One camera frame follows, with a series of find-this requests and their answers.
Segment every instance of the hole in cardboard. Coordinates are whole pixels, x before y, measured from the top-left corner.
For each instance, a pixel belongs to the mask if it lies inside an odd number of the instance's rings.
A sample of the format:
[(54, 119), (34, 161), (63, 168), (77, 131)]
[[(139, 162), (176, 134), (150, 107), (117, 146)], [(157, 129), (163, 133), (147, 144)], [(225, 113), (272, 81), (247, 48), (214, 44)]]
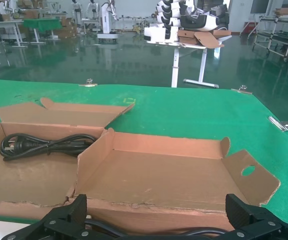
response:
[(242, 171), (242, 176), (249, 176), (251, 175), (255, 170), (255, 166), (251, 165), (251, 166), (248, 166), (246, 168), (244, 168), (244, 170)]

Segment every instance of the floor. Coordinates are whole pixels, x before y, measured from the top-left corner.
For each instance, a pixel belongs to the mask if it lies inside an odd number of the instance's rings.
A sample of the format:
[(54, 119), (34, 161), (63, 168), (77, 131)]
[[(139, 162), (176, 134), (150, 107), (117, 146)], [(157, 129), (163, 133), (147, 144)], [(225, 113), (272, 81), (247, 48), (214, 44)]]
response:
[[(233, 36), (220, 53), (209, 50), (204, 81), (221, 89), (246, 85), (281, 121), (288, 120), (288, 63), (274, 54), (266, 57), (263, 48), (252, 52), (252, 43)], [(174, 48), (147, 44), (134, 33), (122, 34), (118, 44), (99, 45), (93, 35), (27, 49), (0, 44), (0, 50), (3, 80), (85, 84), (92, 79), (99, 85), (171, 86)], [(179, 88), (197, 88), (182, 79), (198, 79), (201, 55), (199, 51), (181, 58)]]

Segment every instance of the green tabletop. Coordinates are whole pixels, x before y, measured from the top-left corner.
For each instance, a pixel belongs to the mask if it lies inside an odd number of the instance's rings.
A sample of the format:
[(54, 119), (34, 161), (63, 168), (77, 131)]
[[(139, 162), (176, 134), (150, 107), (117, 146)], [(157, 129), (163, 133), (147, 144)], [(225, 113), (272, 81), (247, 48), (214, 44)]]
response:
[(0, 80), (0, 106), (39, 103), (41, 97), (81, 104), (135, 103), (130, 112), (109, 125), (118, 132), (215, 140), (229, 137), (229, 154), (247, 149), (281, 181), (265, 207), (288, 223), (288, 132), (281, 132), (268, 121), (273, 114), (255, 96), (226, 89), (82, 87)]
[(62, 28), (60, 20), (56, 18), (24, 19), (23, 26), (38, 29), (40, 32)]

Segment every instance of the open cardboard box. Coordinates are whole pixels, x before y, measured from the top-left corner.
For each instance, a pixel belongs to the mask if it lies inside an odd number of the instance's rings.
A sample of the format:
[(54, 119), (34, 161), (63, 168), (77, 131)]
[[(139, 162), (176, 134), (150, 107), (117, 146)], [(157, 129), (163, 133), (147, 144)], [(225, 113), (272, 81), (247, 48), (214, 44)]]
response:
[[(78, 156), (78, 194), (88, 214), (133, 234), (171, 234), (193, 227), (232, 230), (226, 194), (267, 203), (280, 182), (246, 150), (227, 156), (223, 140), (171, 138), (109, 129)], [(253, 166), (250, 175), (244, 170)]]
[(208, 49), (215, 49), (224, 47), (223, 44), (220, 44), (218, 39), (230, 36), (232, 35), (232, 32), (229, 30), (213, 30), (211, 32), (178, 30), (177, 35), (180, 43), (193, 45), (201, 44)]
[[(42, 98), (0, 107), (0, 144), (5, 136), (24, 133), (47, 140), (73, 134), (99, 138), (104, 127), (132, 108), (54, 103)], [(3, 161), (0, 155), (0, 216), (41, 219), (72, 197), (78, 160), (61, 153)]]

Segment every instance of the white robot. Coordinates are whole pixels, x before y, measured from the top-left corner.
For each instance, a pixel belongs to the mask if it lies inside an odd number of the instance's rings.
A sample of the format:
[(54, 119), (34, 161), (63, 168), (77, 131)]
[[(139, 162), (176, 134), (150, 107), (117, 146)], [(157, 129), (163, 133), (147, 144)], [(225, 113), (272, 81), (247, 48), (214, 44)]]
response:
[(87, 10), (86, 10), (86, 17), (88, 17), (89, 19), (91, 19), (90, 17), (90, 11), (92, 10), (93, 12), (93, 19), (98, 19), (99, 18), (99, 13), (100, 13), (100, 5), (95, 2), (94, 0), (90, 0), (90, 3), (87, 6)]
[(72, 0), (72, 17), (77, 25), (82, 24), (82, 18), (83, 18), (83, 11), (82, 11), (82, 4), (77, 2), (76, 0)]
[(109, 2), (104, 3), (101, 7), (103, 33), (97, 34), (97, 38), (99, 40), (113, 39), (114, 41), (116, 41), (119, 38), (119, 35), (116, 32), (111, 31), (110, 14), (112, 14), (112, 17), (115, 20), (118, 20), (116, 16), (115, 0), (109, 0)]

